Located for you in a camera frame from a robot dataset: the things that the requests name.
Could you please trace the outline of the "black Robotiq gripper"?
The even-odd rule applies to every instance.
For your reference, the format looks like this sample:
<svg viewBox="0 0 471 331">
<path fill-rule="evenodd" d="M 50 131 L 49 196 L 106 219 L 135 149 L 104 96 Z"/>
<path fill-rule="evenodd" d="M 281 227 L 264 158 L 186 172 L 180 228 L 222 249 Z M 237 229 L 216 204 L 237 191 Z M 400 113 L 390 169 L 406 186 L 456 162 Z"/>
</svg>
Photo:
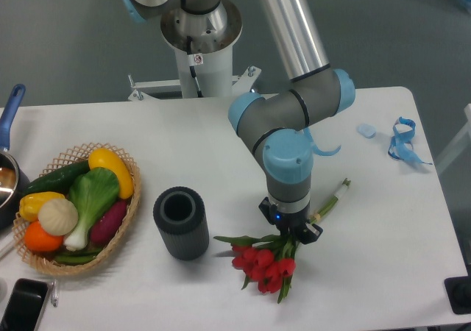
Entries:
<svg viewBox="0 0 471 331">
<path fill-rule="evenodd" d="M 259 210 L 271 225 L 276 226 L 283 234 L 291 233 L 302 244 L 316 242 L 323 233 L 320 226 L 307 221 L 309 207 L 308 204 L 295 213 L 281 213 L 268 197 L 265 197 L 258 205 Z"/>
</svg>

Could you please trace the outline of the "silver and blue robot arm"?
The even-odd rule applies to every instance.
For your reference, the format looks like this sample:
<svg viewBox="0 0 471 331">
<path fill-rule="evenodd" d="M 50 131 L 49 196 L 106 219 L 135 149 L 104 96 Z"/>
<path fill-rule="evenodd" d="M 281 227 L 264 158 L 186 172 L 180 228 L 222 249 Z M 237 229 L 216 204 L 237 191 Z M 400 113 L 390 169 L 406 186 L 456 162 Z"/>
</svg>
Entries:
<svg viewBox="0 0 471 331">
<path fill-rule="evenodd" d="M 260 210 L 281 233 L 309 244 L 321 229 L 308 220 L 314 143 L 309 127 L 350 107 L 355 86 L 330 67 L 306 0 L 260 0 L 291 87 L 271 98 L 240 91 L 232 48 L 241 35 L 229 0 L 122 0 L 136 21 L 160 18 L 185 98 L 234 95 L 229 121 L 266 175 Z"/>
</svg>

